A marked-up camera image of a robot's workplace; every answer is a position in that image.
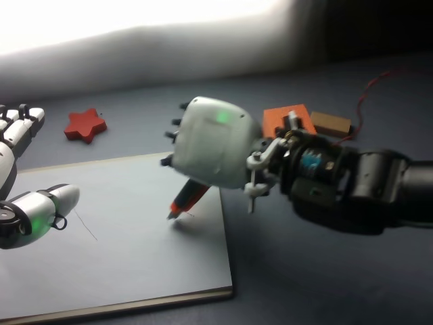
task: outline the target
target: orange square block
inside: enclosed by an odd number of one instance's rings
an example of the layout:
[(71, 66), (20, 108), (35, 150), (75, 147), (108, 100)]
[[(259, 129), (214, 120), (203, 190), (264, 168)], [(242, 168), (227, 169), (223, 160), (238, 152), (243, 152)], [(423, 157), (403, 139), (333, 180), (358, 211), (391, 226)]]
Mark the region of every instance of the orange square block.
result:
[(302, 121), (302, 126), (311, 134), (317, 134), (310, 116), (304, 104), (292, 105), (280, 108), (271, 108), (263, 111), (263, 136), (275, 138), (275, 128), (284, 127), (283, 118), (289, 112), (295, 111)]

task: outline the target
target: white board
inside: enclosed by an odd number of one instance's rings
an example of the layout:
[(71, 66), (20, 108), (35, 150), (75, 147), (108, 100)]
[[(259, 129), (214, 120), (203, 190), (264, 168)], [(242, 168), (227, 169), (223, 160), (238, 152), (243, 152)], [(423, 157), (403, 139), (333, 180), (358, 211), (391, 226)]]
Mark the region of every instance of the white board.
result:
[(159, 165), (165, 156), (18, 174), (9, 197), (59, 183), (81, 197), (65, 230), (0, 251), (0, 320), (231, 287), (219, 190), (167, 220), (187, 179)]

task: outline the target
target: table surface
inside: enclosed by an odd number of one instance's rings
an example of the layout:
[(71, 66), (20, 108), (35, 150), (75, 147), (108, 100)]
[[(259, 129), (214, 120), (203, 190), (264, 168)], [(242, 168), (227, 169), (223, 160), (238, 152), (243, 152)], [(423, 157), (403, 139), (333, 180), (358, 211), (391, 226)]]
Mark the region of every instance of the table surface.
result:
[[(367, 82), (380, 81), (364, 104), (365, 124), (352, 146), (390, 148), (433, 159), (433, 53), (322, 66), (290, 75), (151, 87), (31, 103), (46, 122), (18, 161), (19, 169), (172, 149), (162, 135), (178, 104), (201, 95), (226, 100), (261, 120), (263, 110), (305, 104), (351, 118)], [(96, 108), (108, 130), (93, 143), (69, 142), (69, 112)], [(275, 188), (247, 214), (240, 190), (223, 190), (236, 294), (226, 301), (73, 320), (69, 324), (431, 324), (433, 232), (388, 230), (382, 236), (341, 234), (297, 217)]]

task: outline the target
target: red star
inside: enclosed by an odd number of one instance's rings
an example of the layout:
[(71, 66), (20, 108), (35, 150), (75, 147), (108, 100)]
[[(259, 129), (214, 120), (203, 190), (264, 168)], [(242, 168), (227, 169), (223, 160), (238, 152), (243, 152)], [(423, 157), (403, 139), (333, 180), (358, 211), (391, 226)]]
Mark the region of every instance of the red star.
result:
[(70, 123), (65, 129), (68, 140), (82, 139), (90, 144), (96, 134), (107, 129), (105, 120), (98, 117), (94, 108), (90, 108), (84, 113), (70, 113), (69, 119)]

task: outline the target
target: red wire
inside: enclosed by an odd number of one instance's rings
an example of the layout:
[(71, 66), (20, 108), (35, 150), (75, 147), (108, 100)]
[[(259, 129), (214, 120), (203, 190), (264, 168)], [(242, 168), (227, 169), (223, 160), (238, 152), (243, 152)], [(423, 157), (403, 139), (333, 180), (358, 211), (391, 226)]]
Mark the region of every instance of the red wire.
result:
[(340, 141), (337, 141), (336, 143), (334, 143), (335, 146), (341, 144), (342, 142), (345, 142), (347, 140), (351, 140), (353, 138), (355, 138), (356, 136), (358, 136), (359, 132), (361, 132), (361, 129), (363, 128), (363, 124), (364, 124), (364, 118), (363, 118), (363, 114), (361, 112), (361, 106), (365, 100), (365, 98), (367, 98), (367, 94), (368, 91), (370, 90), (370, 88), (375, 85), (380, 79), (383, 79), (385, 77), (388, 77), (391, 74), (390, 71), (385, 71), (381, 74), (379, 74), (378, 77), (376, 77), (373, 80), (370, 80), (370, 82), (368, 82), (366, 88), (364, 89), (363, 94), (361, 95), (361, 97), (358, 100), (358, 105), (357, 105), (357, 115), (358, 115), (358, 126), (357, 128), (352, 132), (352, 134), (348, 135), (347, 137), (342, 138)]

